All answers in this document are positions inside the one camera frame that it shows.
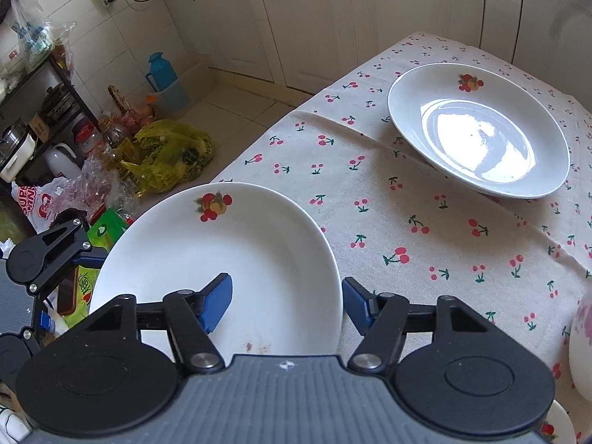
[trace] cup with pink pattern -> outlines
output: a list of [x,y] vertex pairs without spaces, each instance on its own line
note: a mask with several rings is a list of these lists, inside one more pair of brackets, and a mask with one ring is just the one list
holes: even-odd
[[571,324],[569,367],[575,388],[592,401],[592,290],[579,302]]

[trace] tiled wall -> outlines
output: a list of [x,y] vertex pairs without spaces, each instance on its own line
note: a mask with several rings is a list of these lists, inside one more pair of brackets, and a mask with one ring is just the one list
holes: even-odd
[[[76,74],[73,84],[91,110],[112,106],[107,86],[112,84],[135,103],[152,91],[144,74],[148,56],[161,51],[182,61],[187,50],[164,0],[134,3],[116,0],[106,9],[100,0],[39,0],[49,21],[76,21],[70,33]],[[0,25],[0,57],[17,46],[16,34]]]

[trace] translucent plastic bin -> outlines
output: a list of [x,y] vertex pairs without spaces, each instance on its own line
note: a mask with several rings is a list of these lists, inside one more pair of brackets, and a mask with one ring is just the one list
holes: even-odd
[[148,94],[159,119],[182,117],[214,88],[214,75],[208,67],[208,58],[194,55],[191,60],[193,65],[177,81],[163,91]]

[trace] cherry print tablecloth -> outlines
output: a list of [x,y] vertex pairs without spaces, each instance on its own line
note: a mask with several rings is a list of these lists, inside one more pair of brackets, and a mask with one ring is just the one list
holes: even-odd
[[[389,88],[406,70],[440,61],[499,73],[549,109],[571,152],[559,191],[488,198],[405,142],[389,116]],[[471,85],[479,82],[461,84]],[[592,285],[591,178],[592,118],[577,101],[477,48],[421,33],[286,115],[218,176],[297,202],[325,233],[342,277],[413,303],[452,294],[475,308],[549,365],[579,442],[592,432],[592,403],[572,387],[568,343],[578,300]],[[360,340],[345,319],[339,353],[347,358]],[[426,343],[416,337],[406,350]]]

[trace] white ceramic plate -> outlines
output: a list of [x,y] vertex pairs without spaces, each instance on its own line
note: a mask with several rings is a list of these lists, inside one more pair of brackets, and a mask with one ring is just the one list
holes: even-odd
[[[155,302],[201,290],[220,272],[233,297],[210,338],[226,363],[239,353],[335,353],[343,301],[333,252],[296,203],[257,185],[202,185],[148,210],[109,253],[91,312],[121,293]],[[165,331],[142,331],[142,341],[172,358]]]
[[567,412],[557,401],[553,401],[539,432],[553,444],[575,444],[575,431]]
[[401,75],[388,109],[430,163],[491,195],[538,198],[569,172],[561,128],[527,91],[481,68],[434,63]]

